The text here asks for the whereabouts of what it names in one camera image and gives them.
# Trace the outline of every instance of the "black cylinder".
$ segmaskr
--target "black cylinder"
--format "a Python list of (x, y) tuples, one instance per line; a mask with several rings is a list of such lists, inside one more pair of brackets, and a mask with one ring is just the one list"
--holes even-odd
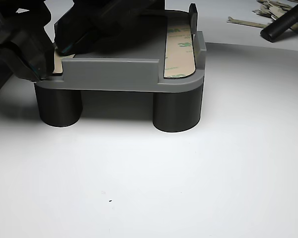
[(165, 132), (180, 132), (196, 126), (201, 118), (203, 85), (184, 93), (155, 93), (153, 124)]
[(35, 84), (40, 118), (47, 125), (65, 127), (75, 124), (83, 110), (79, 90), (46, 89)]
[(260, 35), (267, 41), (274, 42), (277, 37), (283, 34), (298, 22), (298, 4), (290, 11), (282, 15), (260, 32)]

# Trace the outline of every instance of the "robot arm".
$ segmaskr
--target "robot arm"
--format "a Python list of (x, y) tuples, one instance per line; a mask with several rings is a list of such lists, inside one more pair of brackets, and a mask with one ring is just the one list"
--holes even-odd
[[(45, 0), (0, 0), (0, 59), (13, 73), (39, 82), (54, 71), (55, 45), (44, 26), (51, 21)], [(117, 34), (156, 0), (73, 0), (56, 24), (63, 55), (82, 53), (98, 39)], [(18, 9), (27, 12), (17, 13)]]

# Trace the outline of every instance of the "black cylindrical leg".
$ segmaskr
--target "black cylindrical leg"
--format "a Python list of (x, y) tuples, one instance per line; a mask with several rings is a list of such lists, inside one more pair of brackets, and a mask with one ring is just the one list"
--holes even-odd
[(166, 132), (193, 128), (201, 118), (203, 85), (184, 93), (155, 93), (153, 124)]
[(35, 87), (40, 117), (43, 122), (55, 127), (75, 124), (83, 106), (79, 90), (46, 89)]

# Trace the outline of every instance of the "gray plastic tray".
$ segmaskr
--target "gray plastic tray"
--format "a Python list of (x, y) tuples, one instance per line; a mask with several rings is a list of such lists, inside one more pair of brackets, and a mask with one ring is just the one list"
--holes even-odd
[[(196, 72), (177, 79), (164, 78), (168, 21), (191, 24)], [(190, 12), (150, 10), (136, 23), (136, 29), (115, 39), (97, 42), (92, 53), (63, 59), (63, 74), (36, 85), (46, 89), (105, 90), (181, 93), (204, 83), (206, 46), (197, 32), (195, 5)]]

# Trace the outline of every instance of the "white background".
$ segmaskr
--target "white background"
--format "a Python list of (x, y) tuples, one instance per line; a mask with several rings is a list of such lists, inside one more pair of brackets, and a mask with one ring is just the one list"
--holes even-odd
[(84, 92), (77, 124), (47, 126), (12, 78), (0, 238), (298, 238), (298, 52), (207, 48), (201, 122), (176, 134), (143, 93)]

